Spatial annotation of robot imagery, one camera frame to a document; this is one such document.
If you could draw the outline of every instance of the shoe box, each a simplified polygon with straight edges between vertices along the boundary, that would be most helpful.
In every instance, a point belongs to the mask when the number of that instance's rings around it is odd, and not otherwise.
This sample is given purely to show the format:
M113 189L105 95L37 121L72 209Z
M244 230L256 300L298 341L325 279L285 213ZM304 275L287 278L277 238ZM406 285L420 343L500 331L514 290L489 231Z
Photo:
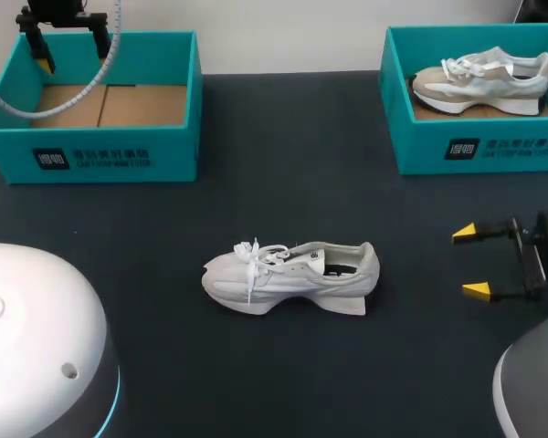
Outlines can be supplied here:
M548 172L548 92L540 115L475 106L458 116L421 106L408 79L441 59L501 47L548 52L548 24L402 26L386 32L380 70L385 116L401 174Z
M21 36L0 96L41 111L77 96L100 69L91 32L45 34L53 75ZM104 83L55 117L0 108L0 172L8 183L191 182L196 178L203 77L195 32L122 32Z

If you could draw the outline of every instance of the box label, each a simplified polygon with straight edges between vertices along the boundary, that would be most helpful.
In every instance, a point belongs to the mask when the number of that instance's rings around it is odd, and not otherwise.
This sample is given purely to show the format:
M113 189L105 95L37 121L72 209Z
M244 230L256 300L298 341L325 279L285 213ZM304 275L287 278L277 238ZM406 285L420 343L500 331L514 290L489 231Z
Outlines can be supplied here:
M445 160L472 160L480 139L453 139L448 143Z
M147 149L77 149L73 158L78 169L153 167Z
M487 140L481 157L486 159L548 157L548 139Z
M69 162L60 148L33 149L38 167L43 171L68 171Z

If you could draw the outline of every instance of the sneaker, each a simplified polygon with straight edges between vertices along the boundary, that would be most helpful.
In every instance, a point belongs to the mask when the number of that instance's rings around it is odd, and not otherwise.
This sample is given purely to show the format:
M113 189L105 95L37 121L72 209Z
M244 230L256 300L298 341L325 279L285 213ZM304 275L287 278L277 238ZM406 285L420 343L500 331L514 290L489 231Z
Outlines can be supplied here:
M364 297L374 290L380 273L368 243L313 242L288 249L244 242L205 268L202 283L207 294L227 308L251 315L268 313L292 297L306 297L331 312L365 315Z
M513 57L494 47L459 59L443 59L409 79L417 97L429 107L459 114L477 104L510 114L536 116L548 90L548 53Z

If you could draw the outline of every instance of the shoe tongue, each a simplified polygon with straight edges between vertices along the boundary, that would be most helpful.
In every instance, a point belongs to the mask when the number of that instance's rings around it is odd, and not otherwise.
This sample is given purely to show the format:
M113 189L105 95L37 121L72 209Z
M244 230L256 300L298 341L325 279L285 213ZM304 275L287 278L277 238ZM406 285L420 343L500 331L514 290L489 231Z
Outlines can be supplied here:
M323 276L325 273L325 250L317 249L315 251L310 251L307 254L299 255L298 257L288 260L285 265L300 263L306 263L314 272Z

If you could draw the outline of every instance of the cable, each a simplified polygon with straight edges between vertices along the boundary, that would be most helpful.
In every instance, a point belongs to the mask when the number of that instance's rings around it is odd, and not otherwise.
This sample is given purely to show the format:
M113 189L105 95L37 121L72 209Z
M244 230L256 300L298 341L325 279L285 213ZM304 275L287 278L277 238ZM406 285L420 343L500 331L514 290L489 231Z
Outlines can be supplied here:
M111 63L116 58L116 55L118 54L118 48L120 47L120 34L121 34L121 0L114 0L114 6L115 6L115 22L112 30L113 37L111 39L111 47L110 52L108 53L108 57L106 57L106 60L104 61L103 65L101 66L100 71L95 76L95 78L88 84L86 88L83 89L75 98L71 99L67 103L64 103L63 105L60 105L54 109L50 109L48 111L42 111L42 112L25 112L21 111L19 109L16 109L10 105L8 105L6 102L4 102L0 98L0 107L6 110L7 112L14 114L17 117L20 117L22 119L31 119L31 120L37 120L37 119L45 119L47 117L54 116L56 114L59 114L60 112L63 112L65 110L68 110L69 108L76 105L80 100L84 99L88 94L90 94L93 89L100 84L105 76L108 73L108 70L111 67Z

